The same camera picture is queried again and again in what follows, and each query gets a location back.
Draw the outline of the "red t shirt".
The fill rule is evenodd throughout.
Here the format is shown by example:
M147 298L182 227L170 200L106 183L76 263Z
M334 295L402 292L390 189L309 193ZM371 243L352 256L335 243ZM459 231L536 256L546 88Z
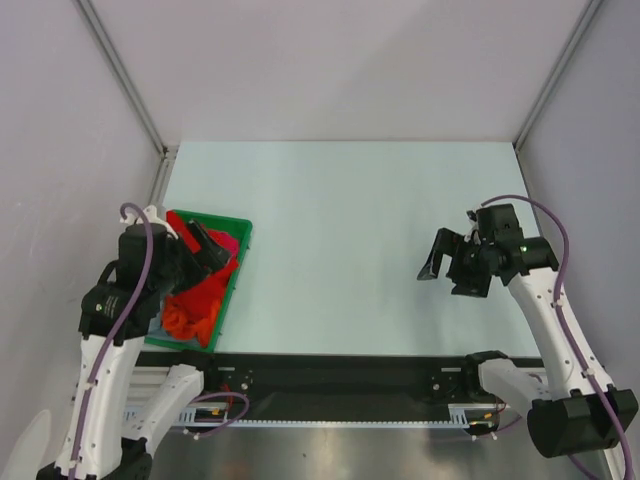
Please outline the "red t shirt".
M209 230L228 232L239 241L241 246L241 235L239 233L235 233L235 226L233 225L230 218L211 215L188 214L185 211L169 210L167 212L168 223L174 228L177 233L180 233L183 236L192 252L194 249L193 238L186 228L187 222L191 219L199 222L207 232ZM186 291L185 293L179 294L178 296L184 295L188 297L198 296L205 298L219 298L223 304L231 277L240 265L238 259L239 253L240 249L236 257L233 257L231 255L231 260L226 268L219 272L209 274L207 278L199 285Z

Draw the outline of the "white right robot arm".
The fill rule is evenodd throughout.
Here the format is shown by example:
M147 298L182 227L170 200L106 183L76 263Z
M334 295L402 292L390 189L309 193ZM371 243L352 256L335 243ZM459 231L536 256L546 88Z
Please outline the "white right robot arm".
M467 234L437 231L421 281L438 277L444 257L452 292L487 297L498 278L521 309L536 342L546 381L540 383L499 351L470 354L461 376L473 401L494 395L525 418L530 438L546 458L621 445L639 410L635 394L619 389L590 348L560 277L561 263L543 237L527 237L510 204L467 214Z

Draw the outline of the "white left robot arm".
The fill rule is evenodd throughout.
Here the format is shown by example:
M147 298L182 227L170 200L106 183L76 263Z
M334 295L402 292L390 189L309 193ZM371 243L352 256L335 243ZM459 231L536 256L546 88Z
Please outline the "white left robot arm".
M165 222L137 219L119 236L116 259L81 302L81 369L68 433L37 478L146 479L180 412L218 393L219 374L202 355L188 354L138 414L125 417L134 367L165 298L200 285L233 258L198 222L186 230L194 248Z

